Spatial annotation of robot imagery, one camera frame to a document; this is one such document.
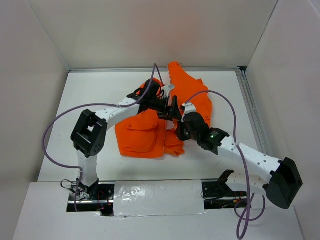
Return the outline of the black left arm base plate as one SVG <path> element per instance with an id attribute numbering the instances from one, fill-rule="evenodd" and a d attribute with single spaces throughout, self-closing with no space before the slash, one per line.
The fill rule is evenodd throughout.
<path id="1" fill-rule="evenodd" d="M 97 190 L 92 195 L 87 194 L 80 187 L 73 184 L 66 189 L 69 192 L 67 198 L 67 212 L 96 212 L 104 217 L 114 216 L 115 182 L 100 182 Z"/>

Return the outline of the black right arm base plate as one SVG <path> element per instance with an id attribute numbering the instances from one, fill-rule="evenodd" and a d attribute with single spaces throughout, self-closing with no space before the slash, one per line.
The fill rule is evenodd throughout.
<path id="1" fill-rule="evenodd" d="M 203 181 L 200 196 L 205 210 L 246 207 L 246 192 L 232 191 L 225 183 L 218 181 Z"/>

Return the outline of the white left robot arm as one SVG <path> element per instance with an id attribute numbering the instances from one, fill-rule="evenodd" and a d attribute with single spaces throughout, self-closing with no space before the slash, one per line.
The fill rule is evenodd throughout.
<path id="1" fill-rule="evenodd" d="M 80 167 L 76 183 L 86 199 L 92 200 L 99 193 L 97 157 L 105 145 L 107 131 L 147 110 L 156 111 L 158 118 L 163 120 L 181 119 L 177 97 L 170 97 L 174 88 L 173 84 L 162 86 L 149 79 L 143 87 L 127 95 L 118 104 L 111 104 L 96 112 L 86 109 L 80 114 L 70 138 Z"/>

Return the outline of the orange jacket with pink lining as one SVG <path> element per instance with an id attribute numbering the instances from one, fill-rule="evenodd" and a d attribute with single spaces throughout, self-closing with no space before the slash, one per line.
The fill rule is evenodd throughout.
<path id="1" fill-rule="evenodd" d="M 178 105 L 184 104 L 194 94 L 207 90 L 201 79 L 188 75 L 177 61 L 168 63 L 171 94 L 177 96 Z M 164 154 L 180 156 L 185 153 L 184 142 L 178 140 L 173 127 L 167 129 L 167 121 L 159 119 L 154 110 L 146 110 L 127 118 L 115 126 L 119 152 L 131 158 L 160 158 Z"/>

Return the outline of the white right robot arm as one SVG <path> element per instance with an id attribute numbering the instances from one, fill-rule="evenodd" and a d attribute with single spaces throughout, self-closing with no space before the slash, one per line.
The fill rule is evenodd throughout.
<path id="1" fill-rule="evenodd" d="M 238 163 L 246 163 L 257 174 L 251 192 L 266 196 L 275 206 L 288 209 L 303 181 L 296 163 L 291 158 L 278 159 L 263 154 L 242 143 L 237 143 L 227 132 L 209 127 L 197 112 L 191 112 L 177 122 L 176 134 L 181 141 L 193 140 L 203 150 Z"/>

